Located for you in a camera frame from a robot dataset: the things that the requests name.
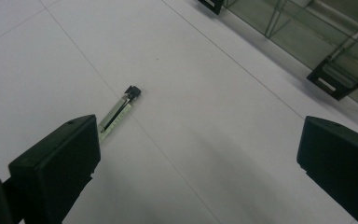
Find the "white tile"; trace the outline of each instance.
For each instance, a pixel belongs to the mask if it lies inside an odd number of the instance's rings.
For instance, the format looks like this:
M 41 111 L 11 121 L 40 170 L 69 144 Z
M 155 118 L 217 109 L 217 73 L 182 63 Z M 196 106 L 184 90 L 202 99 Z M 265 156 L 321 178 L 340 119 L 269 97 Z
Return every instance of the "white tile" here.
M 335 101 L 305 77 L 309 68 L 228 10 L 214 15 L 197 1 L 164 0 L 301 117 L 331 119 L 358 132 L 358 104 Z
M 127 117 L 103 143 L 102 161 L 63 223 L 218 222 L 145 132 Z
M 100 119 L 117 97 L 45 11 L 0 38 L 0 178 L 69 119 Z
M 37 0 L 0 0 L 0 35 L 43 9 L 43 5 Z
M 296 163 L 303 119 L 164 3 L 50 11 L 115 92 L 143 89 L 134 117 L 221 223 L 352 221 Z

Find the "gray floor grout line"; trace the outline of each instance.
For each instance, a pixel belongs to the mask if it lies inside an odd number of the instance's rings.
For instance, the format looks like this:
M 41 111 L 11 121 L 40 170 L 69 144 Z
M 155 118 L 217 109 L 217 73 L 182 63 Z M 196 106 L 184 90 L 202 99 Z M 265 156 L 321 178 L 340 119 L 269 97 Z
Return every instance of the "gray floor grout line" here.
M 217 218 L 217 216 L 214 214 L 214 212 L 212 211 L 212 209 L 206 204 L 205 201 L 202 200 L 202 198 L 200 197 L 200 195 L 197 193 L 197 191 L 191 186 L 191 184 L 187 181 L 187 179 L 182 175 L 182 173 L 179 171 L 179 169 L 173 164 L 173 162 L 168 158 L 168 156 L 165 154 L 165 152 L 158 146 L 158 144 L 156 143 L 156 141 L 150 136 L 150 134 L 146 131 L 146 129 L 144 128 L 144 126 L 142 126 L 142 124 L 139 122 L 139 120 L 131 115 L 133 117 L 133 119 L 135 120 L 136 123 L 138 123 L 138 125 L 141 127 L 141 129 L 144 131 L 144 133 L 147 135 L 147 137 L 152 141 L 153 145 L 156 146 L 156 148 L 161 152 L 161 154 L 164 156 L 164 158 L 168 161 L 168 163 L 173 167 L 173 169 L 176 171 L 176 173 L 179 174 L 179 176 L 185 181 L 185 183 L 190 187 L 191 191 L 193 191 L 193 193 L 199 198 L 199 200 L 202 202 L 202 204 L 206 207 L 206 209 L 208 209 L 208 211 L 212 214 L 212 216 L 216 219 L 216 221 L 220 224 L 222 224 L 222 222 L 219 220 L 219 218 Z
M 203 35 L 205 38 L 207 38 L 213 45 L 215 45 L 218 49 L 220 49 L 226 56 L 228 56 L 229 59 L 231 59 L 234 63 L 236 63 L 239 67 L 241 67 L 246 73 L 248 73 L 251 77 L 253 77 L 258 83 L 260 83 L 264 88 L 266 88 L 272 95 L 274 95 L 278 100 L 280 100 L 284 105 L 289 107 L 290 110 L 295 112 L 301 119 L 303 118 L 297 111 L 295 111 L 289 104 L 287 104 L 281 97 L 279 97 L 275 92 L 270 90 L 263 82 L 261 82 L 257 77 L 255 77 L 252 73 L 250 73 L 246 68 L 244 68 L 240 63 L 238 63 L 234 58 L 232 58 L 227 52 L 225 52 L 223 49 L 221 49 L 217 44 L 215 44 L 212 39 L 210 39 L 207 35 L 205 35 L 203 32 L 201 32 L 195 25 L 193 25 L 190 21 L 188 21 L 185 17 L 183 17 L 179 12 L 177 12 L 173 7 L 171 7 L 169 4 L 167 4 L 164 0 L 160 0 L 163 2 L 167 7 L 169 7 L 172 11 L 174 11 L 178 16 L 180 16 L 184 21 L 186 21 L 189 25 L 191 25 L 194 29 L 196 29 L 201 35 Z
M 33 18 L 33 17 L 39 15 L 39 14 L 40 14 L 41 12 L 43 12 L 45 9 L 46 9 L 46 8 L 43 8 L 42 10 L 40 10 L 40 11 L 36 12 L 34 15 L 32 15 L 30 18 L 26 19 L 25 21 L 20 22 L 19 24 L 17 24 L 17 25 L 15 25 L 14 27 L 10 28 L 8 31 L 2 33 L 2 34 L 0 35 L 0 38 L 1 38 L 2 36 L 4 36 L 4 35 L 7 35 L 10 31 L 16 29 L 17 27 L 23 25 L 24 23 L 26 23 L 26 22 L 27 22 L 28 20 L 30 20 L 31 18 Z
M 108 86 L 108 88 L 111 90 L 111 92 L 117 97 L 117 94 L 113 91 L 112 87 L 107 83 L 107 81 L 102 77 L 100 72 L 97 70 L 97 68 L 91 63 L 89 58 L 84 54 L 84 52 L 80 49 L 77 43 L 72 39 L 71 36 L 62 28 L 60 23 L 55 19 L 55 17 L 50 13 L 47 7 L 45 7 L 48 14 L 57 22 L 57 24 L 61 27 L 61 29 L 65 32 L 65 34 L 69 37 L 69 39 L 72 41 L 72 43 L 76 46 L 76 48 L 80 51 L 80 53 L 83 55 L 83 57 L 87 60 L 87 62 L 91 65 L 91 67 L 95 70 L 95 72 L 98 74 L 98 76 L 103 80 L 103 82 Z M 139 122 L 139 120 L 131 114 L 131 117 L 135 120 L 135 122 L 141 127 L 142 131 L 147 135 L 147 137 L 152 141 L 153 145 L 158 149 L 158 151 L 164 156 L 164 158 L 167 160 L 167 162 L 172 166 L 172 168 L 176 171 L 177 174 L 185 181 L 185 183 L 190 187 L 191 191 L 199 198 L 199 200 L 204 204 L 204 206 L 208 209 L 208 211 L 211 213 L 211 215 L 216 219 L 216 221 L 220 224 L 220 220 L 216 217 L 214 212 L 211 210 L 211 208 L 206 204 L 205 201 L 202 200 L 202 198 L 199 196 L 199 194 L 194 190 L 194 188 L 190 185 L 190 183 L 185 179 L 185 177 L 182 175 L 182 173 L 179 172 L 177 167 L 173 164 L 173 162 L 168 159 L 168 156 L 164 153 L 164 151 L 157 145 L 156 141 L 150 136 L 150 134 L 146 131 L 144 126 Z
M 48 10 L 47 7 L 45 7 L 46 11 L 48 12 L 48 14 L 51 16 L 51 18 L 53 18 L 53 20 L 55 20 L 55 22 L 60 26 L 60 28 L 63 30 L 63 32 L 66 34 L 66 36 L 68 36 L 68 38 L 71 40 L 71 42 L 76 46 L 77 50 L 81 53 L 81 55 L 84 57 L 84 59 L 86 59 L 86 61 L 89 63 L 89 65 L 92 67 L 92 69 L 97 73 L 97 75 L 100 77 L 100 79 L 103 81 L 103 83 L 110 89 L 110 91 L 118 98 L 120 99 L 121 97 L 118 97 L 118 95 L 113 91 L 112 87 L 107 83 L 107 81 L 103 78 L 103 76 L 101 75 L 101 73 L 97 70 L 97 68 L 94 66 L 94 64 L 90 61 L 90 59 L 86 56 L 86 54 L 83 52 L 83 50 L 80 49 L 80 47 L 78 46 L 78 44 L 74 41 L 74 39 L 72 39 L 71 36 L 69 36 L 69 34 L 63 29 L 63 27 L 60 25 L 60 23 L 57 21 L 57 19 L 55 19 L 55 17 L 51 14 L 51 12 Z

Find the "small cylindrical object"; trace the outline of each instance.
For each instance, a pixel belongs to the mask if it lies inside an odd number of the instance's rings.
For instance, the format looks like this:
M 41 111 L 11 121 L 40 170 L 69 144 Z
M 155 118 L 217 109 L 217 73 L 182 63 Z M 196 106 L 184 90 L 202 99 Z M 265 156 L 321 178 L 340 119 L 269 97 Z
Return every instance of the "small cylindrical object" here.
M 135 86 L 129 86 L 125 95 L 115 104 L 105 118 L 98 125 L 100 142 L 110 134 L 120 123 L 120 121 L 130 112 L 133 101 L 141 95 L 141 90 Z

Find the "black plastic housing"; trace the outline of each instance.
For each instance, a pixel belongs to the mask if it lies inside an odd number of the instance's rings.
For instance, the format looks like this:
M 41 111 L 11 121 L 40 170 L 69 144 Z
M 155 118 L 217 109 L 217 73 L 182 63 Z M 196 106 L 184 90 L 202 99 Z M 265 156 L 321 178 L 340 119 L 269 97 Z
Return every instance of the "black plastic housing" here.
M 101 159 L 94 115 L 72 119 L 8 167 L 27 203 L 27 224 L 62 223 Z
M 297 162 L 358 221 L 358 133 L 306 117 Z

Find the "black clamp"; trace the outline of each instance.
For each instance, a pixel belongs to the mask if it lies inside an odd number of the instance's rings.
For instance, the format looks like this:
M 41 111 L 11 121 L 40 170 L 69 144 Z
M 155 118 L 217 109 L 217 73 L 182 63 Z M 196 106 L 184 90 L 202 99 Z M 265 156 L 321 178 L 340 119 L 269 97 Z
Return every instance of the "black clamp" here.
M 214 14 L 219 15 L 224 0 L 199 0 L 203 5 L 210 9 Z

